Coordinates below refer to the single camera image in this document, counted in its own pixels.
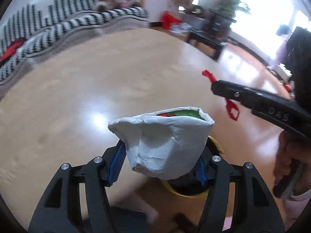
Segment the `person right hand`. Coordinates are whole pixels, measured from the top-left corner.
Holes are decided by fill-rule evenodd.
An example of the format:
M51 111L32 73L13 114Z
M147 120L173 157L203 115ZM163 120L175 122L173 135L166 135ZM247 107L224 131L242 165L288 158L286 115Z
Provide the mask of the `person right hand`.
M306 165L293 188L293 195L299 196L310 190L310 140L301 139L284 130L279 135L279 148L273 169L277 180L290 174L290 164L294 159Z

